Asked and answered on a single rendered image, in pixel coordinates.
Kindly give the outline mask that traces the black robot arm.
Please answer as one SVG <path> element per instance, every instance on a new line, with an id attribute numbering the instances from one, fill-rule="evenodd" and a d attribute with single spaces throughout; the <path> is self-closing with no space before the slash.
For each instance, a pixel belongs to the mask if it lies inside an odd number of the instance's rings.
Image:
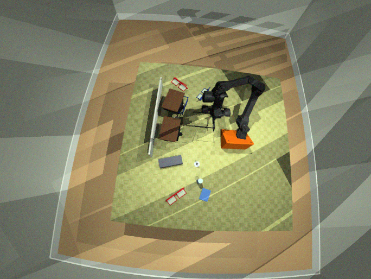
<path id="1" fill-rule="evenodd" d="M 238 115 L 236 119 L 236 124 L 238 125 L 238 130 L 236 132 L 236 136 L 239 139 L 246 140 L 247 132 L 250 131 L 248 127 L 249 116 L 253 110 L 253 107 L 258 99 L 258 97 L 264 92 L 266 89 L 265 84 L 262 82 L 257 81 L 251 76 L 242 77 L 239 79 L 234 79 L 231 81 L 219 81 L 215 84 L 214 88 L 211 91 L 204 91 L 202 95 L 202 100 L 204 103 L 212 103 L 213 101 L 216 104 L 223 104 L 223 100 L 225 97 L 228 97 L 226 93 L 229 89 L 241 86 L 244 84 L 252 85 L 252 93 L 250 99 L 247 102 L 247 105 L 244 109 L 243 114 Z M 223 111 L 221 108 L 216 108 L 213 106 L 212 113 L 214 118 L 221 118 L 225 116 L 225 110 Z"/>

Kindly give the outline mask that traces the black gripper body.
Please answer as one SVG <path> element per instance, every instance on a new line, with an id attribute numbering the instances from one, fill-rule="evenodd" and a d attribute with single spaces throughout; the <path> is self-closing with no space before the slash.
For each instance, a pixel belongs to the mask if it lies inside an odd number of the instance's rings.
<path id="1" fill-rule="evenodd" d="M 216 108 L 222 108 L 222 105 L 223 104 L 216 104 L 215 102 L 213 102 L 213 106 L 215 106 Z M 213 107 L 212 107 L 213 108 Z M 212 108 L 208 108 L 208 106 L 206 106 L 206 105 L 203 105 L 202 106 L 202 113 L 208 113 L 208 111 L 210 111 L 210 114 L 213 114 L 212 113 Z M 225 116 L 226 117 L 230 117 L 230 115 L 231 115 L 231 111 L 230 111 L 230 109 L 229 108 L 224 108 L 224 110 L 225 110 Z M 223 110 L 223 111 L 224 111 Z"/>

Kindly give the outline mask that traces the grey flat panel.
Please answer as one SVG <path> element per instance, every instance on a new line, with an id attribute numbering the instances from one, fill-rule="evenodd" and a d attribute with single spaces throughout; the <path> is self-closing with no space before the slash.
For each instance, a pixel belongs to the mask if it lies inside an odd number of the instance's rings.
<path id="1" fill-rule="evenodd" d="M 160 82 L 159 82 L 159 86 L 158 86 L 155 114 L 154 114 L 154 118 L 153 118 L 151 140 L 150 140 L 150 146 L 149 146 L 149 156 L 150 157 L 152 157 L 152 155 L 153 155 L 153 144 L 154 144 L 154 139 L 155 139 L 155 131 L 156 131 L 156 124 L 157 124 L 157 118 L 158 118 L 158 113 L 159 113 L 159 105 L 160 105 L 160 101 L 161 101 L 162 86 L 163 85 L 162 85 L 162 77 L 161 77 Z"/>

